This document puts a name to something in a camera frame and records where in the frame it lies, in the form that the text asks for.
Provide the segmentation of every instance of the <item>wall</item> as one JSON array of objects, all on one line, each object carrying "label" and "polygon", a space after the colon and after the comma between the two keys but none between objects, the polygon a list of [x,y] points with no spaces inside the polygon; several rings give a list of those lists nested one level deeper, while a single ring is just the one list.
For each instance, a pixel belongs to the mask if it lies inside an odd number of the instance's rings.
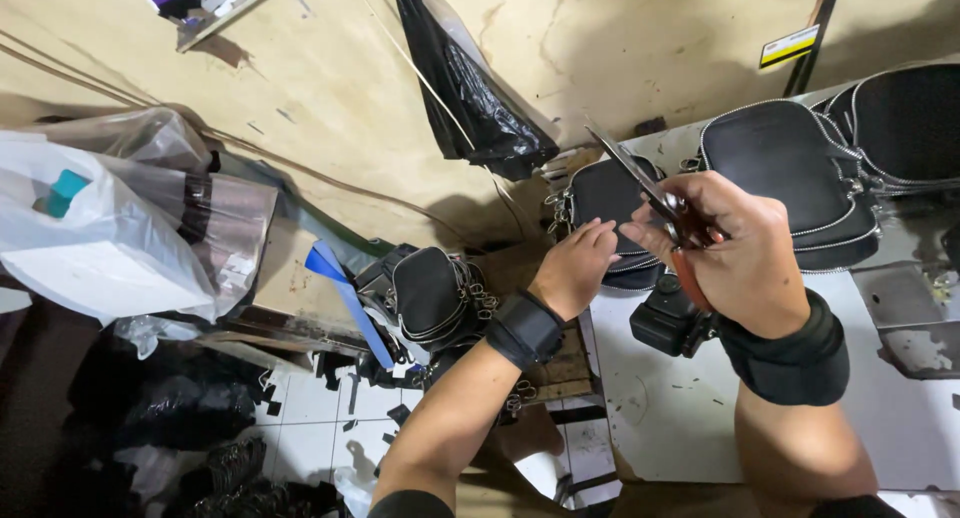
[{"label": "wall", "polygon": [[[806,26],[816,0],[446,1],[498,78],[570,146],[586,140],[583,113],[627,135],[658,115],[675,126],[779,96],[790,65],[757,70],[761,47]],[[402,41],[393,0],[369,2]],[[840,0],[810,88],[957,50],[958,4]],[[208,45],[230,63],[176,53],[174,26],[144,0],[0,0],[0,29],[142,100],[182,105],[303,167],[425,208],[472,244],[519,236],[487,172],[441,158],[416,76],[363,0],[267,0]],[[127,107],[2,54],[0,70],[0,122]],[[285,169],[361,235],[462,243],[407,208]],[[510,193],[534,214],[541,189]]]}]

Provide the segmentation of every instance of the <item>scissor handle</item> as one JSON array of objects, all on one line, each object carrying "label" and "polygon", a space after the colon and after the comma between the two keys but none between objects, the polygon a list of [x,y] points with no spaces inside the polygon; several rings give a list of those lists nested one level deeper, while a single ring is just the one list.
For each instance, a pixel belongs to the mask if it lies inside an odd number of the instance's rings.
[{"label": "scissor handle", "polygon": [[702,312],[713,312],[714,306],[707,300],[707,295],[700,288],[700,282],[697,281],[697,277],[693,273],[693,267],[687,259],[687,252],[684,248],[680,246],[674,248],[670,252],[670,260],[673,262],[674,272],[677,273],[679,286],[683,288],[683,292],[689,297],[693,306]]}]

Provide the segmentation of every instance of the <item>blue plastic strip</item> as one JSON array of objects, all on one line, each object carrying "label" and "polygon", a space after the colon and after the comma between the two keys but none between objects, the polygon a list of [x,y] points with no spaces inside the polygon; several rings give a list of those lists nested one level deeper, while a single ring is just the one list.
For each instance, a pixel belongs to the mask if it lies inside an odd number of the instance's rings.
[{"label": "blue plastic strip", "polygon": [[322,240],[314,242],[313,249],[306,255],[306,261],[303,266],[333,281],[337,287],[337,292],[340,293],[340,298],[346,305],[346,309],[350,311],[350,315],[353,316],[353,321],[356,322],[357,328],[363,333],[366,344],[369,346],[370,351],[373,352],[373,356],[376,357],[381,366],[388,370],[392,369],[394,367],[394,360],[390,358],[390,352],[387,351],[387,346],[383,345],[383,340],[380,338],[377,329],[374,328],[374,323],[371,322],[370,316],[363,310],[363,306],[357,299],[357,292],[354,286],[347,281],[343,267],[340,266],[340,262],[337,261],[337,257],[333,254],[330,246]]}]

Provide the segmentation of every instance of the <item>scissors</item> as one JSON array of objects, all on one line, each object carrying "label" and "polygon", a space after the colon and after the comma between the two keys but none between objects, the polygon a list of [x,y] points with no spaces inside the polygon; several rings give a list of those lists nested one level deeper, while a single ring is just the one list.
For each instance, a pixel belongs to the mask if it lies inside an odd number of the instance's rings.
[{"label": "scissors", "polygon": [[674,248],[670,251],[670,260],[677,273],[680,287],[690,298],[690,302],[703,312],[713,312],[714,307],[697,282],[693,273],[693,266],[687,259],[687,252],[707,248],[724,241],[723,232],[717,229],[687,202],[672,193],[666,192],[659,184],[651,179],[639,165],[631,158],[630,153],[620,143],[610,137],[602,128],[596,125],[589,117],[588,126],[583,126],[594,140],[606,151],[606,154],[616,158],[638,183],[643,193],[647,194],[650,207],[666,222],[664,229],[670,235]]}]

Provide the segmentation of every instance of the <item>wrist support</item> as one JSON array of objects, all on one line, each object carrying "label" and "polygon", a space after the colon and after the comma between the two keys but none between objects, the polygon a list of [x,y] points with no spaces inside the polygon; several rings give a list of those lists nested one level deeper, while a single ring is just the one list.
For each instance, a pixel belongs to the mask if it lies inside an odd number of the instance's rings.
[{"label": "wrist support", "polygon": [[770,340],[721,318],[720,343],[733,371],[754,394],[779,406],[828,406],[843,396],[850,359],[843,325],[827,301],[808,289],[810,318],[800,330]]},{"label": "wrist support", "polygon": [[486,324],[486,343],[520,370],[560,350],[564,320],[526,289],[507,297]]}]

